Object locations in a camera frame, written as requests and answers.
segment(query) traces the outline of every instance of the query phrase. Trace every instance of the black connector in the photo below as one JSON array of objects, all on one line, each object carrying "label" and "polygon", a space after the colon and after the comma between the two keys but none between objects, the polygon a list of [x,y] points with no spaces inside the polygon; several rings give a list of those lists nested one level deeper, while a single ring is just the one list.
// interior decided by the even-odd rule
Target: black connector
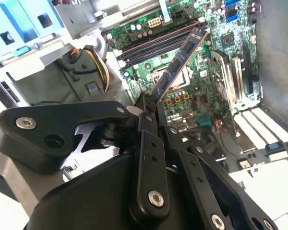
[{"label": "black connector", "polygon": [[234,15],[236,15],[238,13],[238,10],[235,10],[235,9],[233,9],[233,10],[230,10],[230,11],[227,11],[227,13],[226,13],[226,17],[231,17],[231,16],[234,16]]}]

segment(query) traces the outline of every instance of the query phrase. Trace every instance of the expansion slot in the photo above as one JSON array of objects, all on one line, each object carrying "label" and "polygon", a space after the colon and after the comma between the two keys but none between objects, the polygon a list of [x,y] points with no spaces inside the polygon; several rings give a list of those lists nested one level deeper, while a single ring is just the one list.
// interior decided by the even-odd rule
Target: expansion slot
[{"label": "expansion slot", "polygon": [[235,57],[231,60],[231,63],[232,63],[232,77],[234,80],[236,97],[240,100],[243,100],[245,97],[245,93],[242,78],[241,59]]},{"label": "expansion slot", "polygon": [[253,93],[251,54],[247,45],[243,45],[242,52],[244,59],[242,68],[245,69],[243,72],[243,79],[245,81],[247,93]]},{"label": "expansion slot", "polygon": [[156,104],[162,100],[163,96],[169,90],[172,83],[178,77],[179,73],[186,66],[207,35],[207,31],[199,28],[194,28],[191,31],[152,91]]}]

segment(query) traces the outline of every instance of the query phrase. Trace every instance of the gray metal panel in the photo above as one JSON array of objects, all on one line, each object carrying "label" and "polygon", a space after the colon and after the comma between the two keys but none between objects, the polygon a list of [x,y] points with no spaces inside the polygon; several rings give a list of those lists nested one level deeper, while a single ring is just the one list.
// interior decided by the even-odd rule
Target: gray metal panel
[{"label": "gray metal panel", "polygon": [[288,0],[261,2],[257,45],[264,103],[288,120]]},{"label": "gray metal panel", "polygon": [[98,25],[89,1],[81,5],[60,4],[55,8],[73,39],[87,35]]}]

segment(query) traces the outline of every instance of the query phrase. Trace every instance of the pcie slot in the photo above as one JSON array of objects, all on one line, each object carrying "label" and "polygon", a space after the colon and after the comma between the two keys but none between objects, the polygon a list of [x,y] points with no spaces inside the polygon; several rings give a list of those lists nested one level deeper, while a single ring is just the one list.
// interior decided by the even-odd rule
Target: pcie slot
[{"label": "pcie slot", "polygon": [[142,55],[144,52],[150,52],[155,47],[162,47],[164,45],[169,44],[172,41],[176,41],[176,40],[181,39],[181,38],[185,39],[189,35],[190,31],[191,31],[191,29],[184,31],[181,34],[174,34],[173,36],[166,37],[162,41],[156,41],[153,44],[151,44],[150,46],[146,46],[146,47],[143,47],[142,49],[135,50],[135,51],[127,53],[127,54],[123,54],[121,56],[121,59],[125,61],[127,59],[134,58],[137,55]]},{"label": "pcie slot", "polygon": [[235,57],[231,60],[231,63],[232,63],[232,76],[236,90],[236,97],[242,100],[245,97],[245,93],[242,77],[241,59]]},{"label": "pcie slot", "polygon": [[242,52],[244,59],[243,67],[245,69],[245,71],[243,72],[243,78],[245,79],[246,89],[248,93],[253,93],[251,54],[246,44],[243,45]]},{"label": "pcie slot", "polygon": [[152,39],[150,41],[147,41],[147,42],[144,42],[144,43],[138,43],[138,44],[132,46],[130,49],[124,50],[122,55],[124,56],[124,55],[126,55],[128,53],[131,53],[131,52],[136,52],[138,50],[143,50],[145,48],[150,48],[151,46],[153,46],[158,41],[165,41],[169,37],[172,37],[172,36],[175,36],[175,35],[179,35],[179,34],[184,33],[186,31],[190,32],[193,29],[193,27],[195,27],[198,24],[198,22],[192,21],[190,23],[191,24],[184,24],[184,25],[179,26],[178,28],[174,28],[170,32],[162,33],[158,37],[156,37],[155,39]]},{"label": "pcie slot", "polygon": [[126,67],[132,66],[135,64],[139,64],[141,62],[144,62],[146,60],[149,60],[155,56],[162,55],[164,53],[167,53],[171,50],[179,48],[182,43],[185,41],[186,37],[182,37],[180,39],[168,42],[163,44],[162,46],[152,48],[150,50],[147,50],[146,52],[140,53],[136,56],[133,56],[129,60],[126,60]]}]

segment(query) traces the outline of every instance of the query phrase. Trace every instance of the white surface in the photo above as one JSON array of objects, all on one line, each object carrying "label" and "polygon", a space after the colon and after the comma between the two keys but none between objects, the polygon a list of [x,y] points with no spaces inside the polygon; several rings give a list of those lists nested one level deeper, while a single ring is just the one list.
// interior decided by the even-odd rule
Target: white surface
[{"label": "white surface", "polygon": [[28,221],[18,202],[0,193],[0,230],[23,230]]},{"label": "white surface", "polygon": [[272,220],[288,213],[288,161],[258,165],[252,175],[247,171],[230,174],[236,182],[243,181],[245,192]]}]

